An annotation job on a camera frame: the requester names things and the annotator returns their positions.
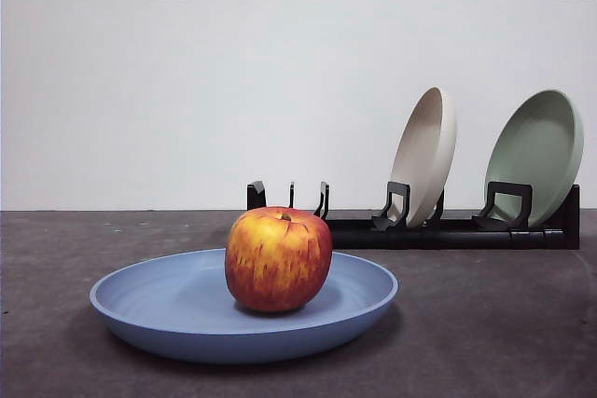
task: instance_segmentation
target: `concrete floor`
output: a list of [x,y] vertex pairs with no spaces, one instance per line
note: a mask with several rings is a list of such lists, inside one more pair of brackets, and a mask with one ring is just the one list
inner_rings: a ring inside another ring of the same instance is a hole
[[352,342],[252,366],[162,359],[90,305],[107,273],[223,247],[240,212],[2,213],[2,396],[595,397],[597,211],[580,251],[343,251],[402,289]]

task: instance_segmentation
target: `red apple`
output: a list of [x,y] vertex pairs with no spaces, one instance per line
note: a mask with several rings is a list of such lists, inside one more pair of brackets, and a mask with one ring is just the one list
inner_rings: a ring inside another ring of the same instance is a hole
[[324,285],[331,258],[324,220],[302,210],[261,207],[243,213],[230,231],[226,283],[250,309],[296,309]]

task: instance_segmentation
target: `green plate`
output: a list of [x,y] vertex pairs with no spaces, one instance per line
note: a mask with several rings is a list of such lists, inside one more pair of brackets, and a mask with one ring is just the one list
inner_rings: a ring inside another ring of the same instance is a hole
[[[580,114],[557,90],[537,93],[510,118],[493,148],[485,175],[490,181],[530,184],[529,226],[539,226],[558,210],[578,173],[583,151]],[[496,195],[492,217],[510,220],[520,198]]]

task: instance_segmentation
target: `white wall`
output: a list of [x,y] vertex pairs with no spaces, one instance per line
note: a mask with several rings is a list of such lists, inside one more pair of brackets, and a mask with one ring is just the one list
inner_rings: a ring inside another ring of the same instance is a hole
[[597,0],[2,0],[2,207],[379,208],[429,87],[456,101],[449,208],[479,208],[538,90],[584,117],[597,206]]

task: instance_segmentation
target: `plate rim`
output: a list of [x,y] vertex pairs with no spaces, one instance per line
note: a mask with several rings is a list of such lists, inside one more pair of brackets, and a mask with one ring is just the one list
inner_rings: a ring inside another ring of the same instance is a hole
[[366,308],[360,309],[357,312],[353,312],[350,314],[347,314],[346,316],[343,316],[341,318],[337,318],[337,319],[325,319],[323,321],[320,322],[314,322],[314,323],[303,323],[303,324],[295,324],[295,325],[291,325],[291,326],[287,326],[284,329],[270,329],[270,330],[256,330],[256,331],[247,331],[247,332],[241,332],[241,331],[220,331],[220,332],[214,332],[214,331],[207,331],[207,332],[202,332],[202,331],[187,331],[187,330],[177,330],[177,329],[172,329],[172,328],[160,328],[157,326],[152,326],[152,325],[146,325],[146,324],[140,324],[135,322],[132,319],[126,318],[124,316],[118,315],[115,312],[111,311],[110,309],[107,309],[105,306],[103,306],[99,300],[97,299],[97,291],[98,289],[102,286],[102,284],[109,280],[110,278],[118,275],[120,272],[136,267],[136,266],[140,266],[143,265],[145,263],[152,263],[152,262],[156,262],[157,260],[161,260],[161,259],[165,259],[165,258],[170,258],[170,257],[175,257],[175,256],[184,256],[184,255],[189,255],[189,254],[207,254],[207,253],[215,253],[215,252],[222,252],[225,253],[226,252],[226,248],[214,248],[214,249],[199,249],[196,251],[190,251],[190,252],[182,252],[179,254],[169,254],[169,255],[164,255],[164,256],[158,256],[155,258],[151,258],[148,260],[143,260],[137,263],[132,263],[128,266],[125,266],[123,268],[117,269],[113,272],[110,272],[109,274],[103,276],[100,280],[98,280],[96,283],[93,284],[93,286],[90,289],[90,302],[91,305],[96,309],[96,311],[98,311],[100,314],[104,315],[105,317],[112,319],[116,322],[119,323],[125,323],[131,326],[134,326],[136,328],[143,328],[149,331],[158,331],[161,333],[171,333],[171,334],[179,334],[179,335],[189,335],[189,336],[257,336],[257,335],[273,335],[273,334],[281,334],[281,333],[286,333],[286,332],[292,332],[292,331],[298,331],[298,330],[309,330],[309,329],[313,329],[313,328],[318,328],[318,327],[323,327],[323,326],[327,326],[327,325],[331,325],[331,324],[335,324],[335,323],[342,323],[342,322],[347,322],[350,321],[352,319],[356,319],[358,317],[364,316],[369,314],[370,312],[375,311],[376,309],[381,309],[383,308],[386,304],[388,304],[390,301],[392,301],[394,299],[394,297],[396,296],[396,294],[398,293],[398,291],[400,290],[401,284],[400,281],[398,280],[398,278],[387,268],[372,262],[370,260],[367,260],[366,258],[362,258],[359,256],[355,256],[355,255],[350,255],[350,254],[344,254],[341,252],[337,252],[337,251],[332,251],[333,255],[337,255],[340,257],[347,257],[347,258],[352,258],[355,259],[359,262],[365,262],[367,264],[372,265],[373,267],[379,269],[381,272],[383,272],[391,281],[392,283],[392,288],[390,290],[390,292],[380,301],[378,301],[377,303],[370,305]]

